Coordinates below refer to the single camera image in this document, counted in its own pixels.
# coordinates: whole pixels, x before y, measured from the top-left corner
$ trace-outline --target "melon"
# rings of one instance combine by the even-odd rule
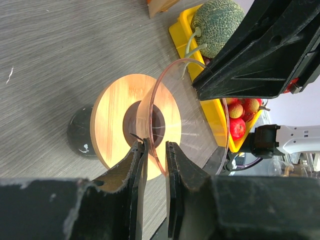
[[[198,46],[207,44],[201,54],[213,59],[236,31],[244,19],[244,10],[233,0],[209,0],[194,14],[191,29],[200,28],[201,35],[195,36]]]

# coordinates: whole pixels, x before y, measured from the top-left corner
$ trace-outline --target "table surface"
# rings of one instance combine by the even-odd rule
[[[201,2],[182,0],[149,19],[145,0],[2,0],[0,177],[94,179],[104,173],[99,160],[70,150],[68,121],[122,76],[157,78],[179,58],[169,26]],[[196,124],[204,116],[195,93],[179,90],[189,85],[187,79],[170,87],[181,113],[181,148],[202,167],[217,146],[209,127]],[[165,178],[159,176],[146,185],[143,239],[165,215]]]

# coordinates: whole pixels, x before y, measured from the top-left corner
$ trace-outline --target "wood grain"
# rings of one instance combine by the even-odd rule
[[[158,78],[179,58],[169,26],[181,11],[203,2],[181,0],[150,19],[145,0],[1,0],[0,177],[94,179],[103,174],[99,160],[70,150],[70,118],[122,76]],[[180,146],[202,167],[217,145],[190,79],[167,88],[181,115]],[[165,216],[166,185],[160,175],[146,184],[143,239],[150,239]]]
[[[92,109],[90,121],[91,140],[99,160],[106,167],[112,168],[122,160],[130,147],[123,133],[124,117],[131,105],[148,98],[155,85],[156,79],[144,74],[130,74],[117,79],[109,87],[106,87]],[[141,138],[149,138],[149,98],[145,108],[140,109],[137,114],[136,133]],[[163,140],[156,148],[157,157],[161,165],[166,164],[166,141],[180,143],[181,119],[175,99],[169,90],[160,84],[154,100],[163,117],[164,122],[170,127],[165,131]],[[158,177],[161,172],[153,154],[148,157],[148,180]]]

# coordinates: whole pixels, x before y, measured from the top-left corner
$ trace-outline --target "green melon stem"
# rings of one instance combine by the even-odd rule
[[[200,49],[205,49],[206,47],[208,46],[208,44],[204,43],[204,44],[201,44],[200,46],[196,47],[195,49],[193,49],[191,52],[189,52],[187,55],[184,56],[185,59],[188,59],[190,58],[193,54],[195,54],[196,51],[199,51]],[[187,67],[189,65],[190,62],[187,62],[184,66],[184,69],[183,69],[183,72],[182,72],[182,77],[184,76],[186,70],[187,70]],[[202,62],[199,62],[198,63],[199,65],[201,65],[201,67],[203,67],[204,69],[207,67],[206,65],[204,65]]]
[[[191,62],[186,62],[185,63],[185,66],[184,66],[184,68],[183,68],[183,71],[182,71],[182,76],[181,76],[181,80],[184,78],[184,75],[185,75],[185,73],[186,73],[186,70],[187,70],[187,67],[188,67],[188,65],[190,64]],[[201,67],[203,67],[204,69],[207,67],[206,65],[204,65],[202,62],[197,62],[196,64],[198,64],[198,65],[200,65]]]
[[[190,49],[190,45],[191,45],[192,39],[194,39],[195,36],[197,36],[198,38],[201,37],[201,28],[198,27],[198,26],[194,29],[194,33],[191,35],[191,37],[188,40],[188,43],[186,44],[186,48],[185,48],[185,52],[184,52],[185,58],[187,58],[186,56],[189,53],[189,49]]]

